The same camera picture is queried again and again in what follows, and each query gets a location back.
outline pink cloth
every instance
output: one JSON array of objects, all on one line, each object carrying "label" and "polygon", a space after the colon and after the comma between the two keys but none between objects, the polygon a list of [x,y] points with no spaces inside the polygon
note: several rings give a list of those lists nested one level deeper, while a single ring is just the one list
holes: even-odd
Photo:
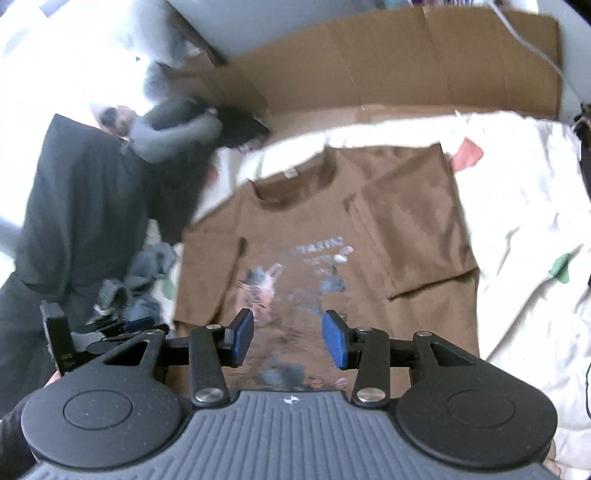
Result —
[{"label": "pink cloth", "polygon": [[483,155],[484,152],[478,145],[465,138],[452,158],[452,170],[457,173],[468,167],[473,167]]}]

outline white bedsheet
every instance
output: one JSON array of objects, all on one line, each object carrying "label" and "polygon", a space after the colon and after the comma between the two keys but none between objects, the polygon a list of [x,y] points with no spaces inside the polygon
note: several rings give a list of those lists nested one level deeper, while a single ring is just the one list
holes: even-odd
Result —
[{"label": "white bedsheet", "polygon": [[[514,113],[443,116],[354,125],[303,135],[248,154],[219,158],[223,181],[206,190],[196,218],[247,179],[259,179],[333,147],[440,142],[453,155],[464,138],[484,151],[456,174],[472,248],[480,266],[480,354],[544,391],[558,410],[557,460],[562,478],[591,473],[591,203],[578,166],[579,142],[568,127]],[[242,163],[237,175],[237,165]],[[568,259],[561,281],[550,275]],[[179,267],[154,289],[172,318]]]}]

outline gray sweater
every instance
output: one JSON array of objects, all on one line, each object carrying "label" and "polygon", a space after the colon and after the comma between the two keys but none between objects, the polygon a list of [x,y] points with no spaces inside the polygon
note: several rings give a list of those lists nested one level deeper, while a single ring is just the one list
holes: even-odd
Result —
[{"label": "gray sweater", "polygon": [[146,120],[135,118],[129,132],[131,148],[148,163],[160,163],[177,156],[185,148],[210,144],[222,133],[222,123],[211,113],[177,127],[154,130]]}]

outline white cable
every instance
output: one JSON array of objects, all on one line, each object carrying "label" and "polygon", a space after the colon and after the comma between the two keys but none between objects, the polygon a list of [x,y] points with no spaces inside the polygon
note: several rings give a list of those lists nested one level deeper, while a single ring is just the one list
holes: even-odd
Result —
[{"label": "white cable", "polygon": [[513,25],[511,25],[511,23],[509,22],[509,20],[505,16],[505,14],[501,11],[501,9],[499,7],[497,7],[495,5],[494,0],[489,0],[489,5],[496,13],[496,16],[499,17],[499,20],[501,20],[501,22],[503,22],[503,25],[509,31],[509,33],[511,35],[513,35],[513,37],[519,43],[521,43],[525,48],[527,48],[530,52],[535,53],[538,57],[545,60],[552,67],[552,69],[558,74],[558,76],[560,76],[560,78],[562,78],[564,84],[568,88],[570,88],[570,90],[574,93],[574,95],[577,98],[577,100],[579,101],[579,103],[581,103],[583,96],[577,92],[576,88],[574,88],[573,84],[568,80],[568,78],[563,73],[563,71],[560,70],[560,67],[558,67],[558,65],[556,65],[554,63],[554,61],[548,55],[546,55],[543,51],[541,51],[538,47],[532,45],[530,42],[528,42],[526,39],[524,39],[521,35],[519,35],[517,33],[517,31],[515,30]]}]

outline cardboard box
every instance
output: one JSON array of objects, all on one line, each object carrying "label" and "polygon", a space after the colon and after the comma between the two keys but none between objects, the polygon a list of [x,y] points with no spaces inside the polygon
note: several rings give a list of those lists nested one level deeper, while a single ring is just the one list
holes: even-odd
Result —
[{"label": "cardboard box", "polygon": [[[558,23],[508,11],[560,64]],[[319,25],[231,65],[182,74],[173,88],[256,113],[277,138],[401,116],[513,110],[555,118],[560,78],[487,8],[403,8]]]}]

